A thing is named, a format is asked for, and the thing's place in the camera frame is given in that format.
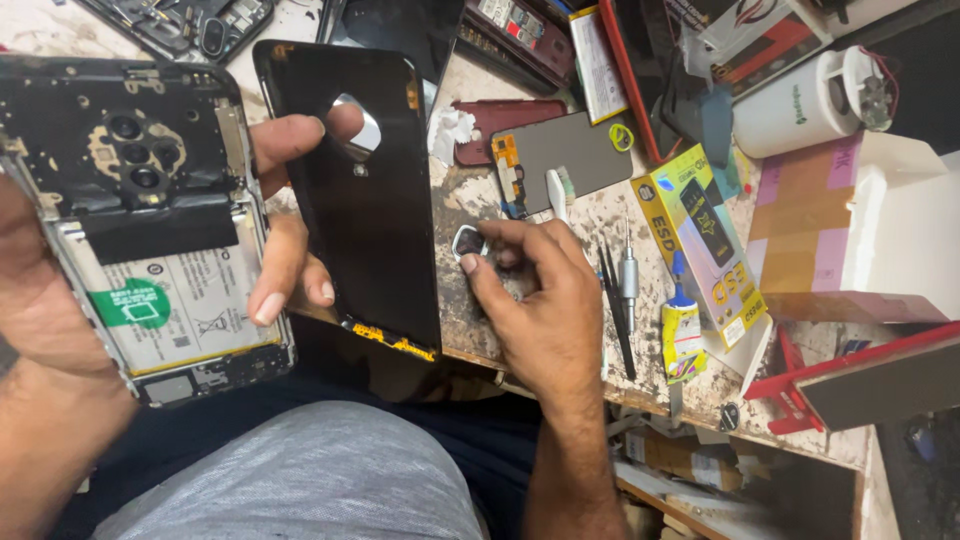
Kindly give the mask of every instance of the yellow ring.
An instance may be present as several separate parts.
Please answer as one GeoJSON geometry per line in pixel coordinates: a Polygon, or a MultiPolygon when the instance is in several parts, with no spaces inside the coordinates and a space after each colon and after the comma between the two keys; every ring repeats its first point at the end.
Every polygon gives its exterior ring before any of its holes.
{"type": "Polygon", "coordinates": [[[634,147],[634,133],[623,124],[613,124],[610,126],[609,135],[610,141],[613,143],[613,148],[616,148],[617,152],[626,152],[634,147]],[[621,143],[624,141],[627,142],[627,145],[621,146],[621,143]]]}

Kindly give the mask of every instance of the fingernail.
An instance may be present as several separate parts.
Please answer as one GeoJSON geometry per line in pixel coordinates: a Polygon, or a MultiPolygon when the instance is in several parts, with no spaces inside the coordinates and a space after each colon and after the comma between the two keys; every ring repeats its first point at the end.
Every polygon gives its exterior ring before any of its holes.
{"type": "Polygon", "coordinates": [[[282,292],[275,292],[263,301],[256,316],[253,318],[256,319],[256,322],[260,323],[261,326],[269,327],[280,315],[280,311],[286,303],[287,297],[284,296],[282,292]]]}
{"type": "Polygon", "coordinates": [[[320,287],[320,292],[324,295],[324,298],[327,298],[328,300],[333,300],[334,299],[333,283],[324,282],[324,284],[321,285],[320,287]]]}
{"type": "Polygon", "coordinates": [[[326,126],[324,125],[323,120],[321,120],[320,118],[318,118],[318,117],[316,117],[316,116],[310,116],[310,118],[313,118],[313,121],[314,121],[314,122],[317,122],[317,125],[320,126],[320,133],[325,134],[325,133],[326,133],[326,126]]]}
{"type": "Polygon", "coordinates": [[[496,254],[496,259],[503,266],[510,266],[511,264],[516,263],[516,253],[511,250],[504,250],[496,254]]]}
{"type": "Polygon", "coordinates": [[[464,269],[464,272],[467,272],[468,274],[473,272],[473,270],[477,267],[476,255],[473,253],[468,253],[463,257],[460,257],[460,266],[464,269]]]}

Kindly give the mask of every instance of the dirty table surface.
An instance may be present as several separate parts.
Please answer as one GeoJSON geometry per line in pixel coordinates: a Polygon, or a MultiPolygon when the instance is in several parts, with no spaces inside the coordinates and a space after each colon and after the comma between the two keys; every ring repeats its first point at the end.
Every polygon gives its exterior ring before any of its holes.
{"type": "MultiPolygon", "coordinates": [[[[313,41],[317,32],[320,0],[281,0],[270,26],[258,38],[282,37],[313,41]]],[[[67,2],[56,6],[49,0],[22,2],[0,0],[0,44],[12,52],[42,56],[87,58],[149,58],[138,45],[110,28],[80,5],[67,2]]],[[[268,117],[252,66],[248,45],[233,60],[228,70],[241,86],[248,121],[251,124],[268,117]]],[[[500,79],[479,64],[454,54],[437,95],[435,110],[456,99],[529,99],[526,90],[500,79]]],[[[635,176],[644,172],[637,152],[635,176]]],[[[756,185],[756,165],[749,176],[756,185]]],[[[463,224],[479,219],[503,217],[500,191],[491,167],[445,167],[430,158],[430,183],[434,199],[437,278],[444,352],[449,356],[506,369],[499,345],[472,296],[459,265],[450,252],[453,235],[463,224]]],[[[727,203],[737,236],[745,242],[753,214],[754,197],[741,194],[727,203]]],[[[534,221],[552,218],[547,210],[533,216],[534,221]]],[[[632,336],[637,377],[627,380],[620,357],[609,307],[606,314],[605,347],[610,360],[607,374],[607,398],[624,405],[667,414],[669,399],[660,360],[660,306],[672,293],[672,281],[657,244],[650,234],[629,182],[614,184],[576,200],[569,219],[574,232],[591,253],[606,240],[618,260],[624,246],[627,220],[631,223],[633,247],[640,267],[640,297],[637,299],[637,331],[632,336]]],[[[526,292],[529,282],[504,275],[508,288],[517,294],[526,292]]],[[[797,323],[789,326],[804,351],[807,364],[834,357],[836,347],[846,339],[862,338],[886,341],[883,327],[841,324],[797,323]]],[[[774,406],[765,400],[745,403],[738,400],[741,378],[721,362],[711,359],[706,372],[684,387],[683,420],[715,429],[720,408],[735,402],[741,409],[741,426],[733,434],[798,454],[863,471],[867,465],[870,432],[866,429],[824,434],[806,431],[777,437],[766,428],[776,418],[774,406]]]]}
{"type": "MultiPolygon", "coordinates": [[[[532,97],[534,96],[523,88],[500,79],[483,66],[454,55],[447,67],[435,107],[449,106],[455,100],[532,97]]],[[[740,173],[750,177],[756,187],[759,169],[757,163],[750,165],[748,170],[740,163],[740,173]]],[[[635,177],[646,172],[642,158],[636,153],[634,166],[635,177]]],[[[431,156],[430,183],[434,202],[434,237],[444,353],[506,370],[490,323],[469,292],[467,280],[450,249],[453,237],[461,225],[473,224],[480,219],[506,217],[500,210],[502,197],[495,170],[492,166],[446,167],[431,156]]],[[[743,245],[746,245],[750,231],[755,198],[754,189],[753,195],[741,193],[727,201],[737,236],[743,245]]],[[[532,216],[530,220],[543,222],[552,218],[552,210],[546,210],[532,216]]],[[[571,228],[584,243],[594,268],[599,268],[596,247],[602,246],[605,241],[611,246],[614,263],[619,261],[625,245],[627,221],[630,221],[632,243],[640,270],[640,294],[636,300],[637,330],[631,336],[636,380],[627,379],[605,296],[605,349],[610,362],[607,398],[657,414],[669,414],[669,393],[660,355],[660,307],[673,295],[673,281],[630,183],[624,181],[579,196],[568,211],[568,219],[571,228]]],[[[508,290],[516,296],[528,292],[531,286],[522,276],[504,273],[501,278],[508,290]]],[[[807,364],[834,358],[837,346],[848,339],[885,342],[892,338],[881,326],[794,323],[788,324],[787,329],[803,350],[807,364]]],[[[760,368],[761,375],[769,371],[776,348],[776,340],[771,340],[765,358],[768,365],[760,368]]],[[[769,400],[745,402],[738,399],[741,383],[742,378],[734,370],[711,358],[707,370],[684,386],[682,419],[691,424],[716,429],[720,422],[721,407],[734,402],[740,407],[741,424],[732,434],[853,469],[864,469],[869,439],[866,429],[833,434],[806,431],[775,436],[766,427],[769,421],[778,418],[779,413],[775,406],[769,403],[769,400]]]]}

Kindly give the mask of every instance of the red stand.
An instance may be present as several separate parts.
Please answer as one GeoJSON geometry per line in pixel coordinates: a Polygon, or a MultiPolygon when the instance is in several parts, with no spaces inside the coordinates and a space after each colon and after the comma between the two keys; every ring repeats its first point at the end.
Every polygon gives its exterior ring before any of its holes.
{"type": "Polygon", "coordinates": [[[780,346],[783,348],[783,358],[786,360],[786,373],[775,375],[769,379],[755,380],[747,388],[743,397],[747,400],[771,398],[786,414],[786,418],[774,420],[767,424],[774,435],[786,435],[797,431],[823,431],[824,425],[810,409],[804,396],[797,391],[795,382],[821,376],[823,374],[850,367],[854,364],[876,364],[890,357],[903,357],[911,353],[918,353],[937,343],[960,336],[960,322],[943,325],[931,331],[925,331],[910,337],[894,340],[885,345],[864,349],[851,355],[839,356],[833,360],[806,367],[804,356],[786,334],[783,326],[777,327],[780,346]]]}
{"type": "Polygon", "coordinates": [[[780,407],[780,410],[786,414],[786,418],[774,420],[767,424],[767,428],[774,435],[785,435],[811,428],[823,431],[824,425],[810,412],[810,407],[806,404],[804,397],[793,385],[797,375],[806,369],[804,355],[800,352],[800,347],[797,347],[790,336],[786,334],[783,325],[777,326],[777,337],[780,339],[780,347],[783,349],[786,373],[770,379],[755,380],[747,388],[743,397],[747,400],[772,398],[780,407]]]}

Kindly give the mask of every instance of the blue cap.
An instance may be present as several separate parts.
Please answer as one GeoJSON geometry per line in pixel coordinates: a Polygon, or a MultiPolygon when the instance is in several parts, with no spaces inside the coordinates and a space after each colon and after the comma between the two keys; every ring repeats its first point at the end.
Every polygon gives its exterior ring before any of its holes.
{"type": "Polygon", "coordinates": [[[670,273],[678,277],[684,274],[684,252],[678,251],[673,254],[673,266],[670,268],[670,273]]]}
{"type": "Polygon", "coordinates": [[[673,298],[666,302],[670,307],[693,307],[697,305],[693,299],[684,295],[684,286],[680,284],[680,276],[684,274],[684,271],[684,252],[675,252],[673,254],[673,265],[670,268],[670,273],[676,277],[673,282],[673,298]]]}

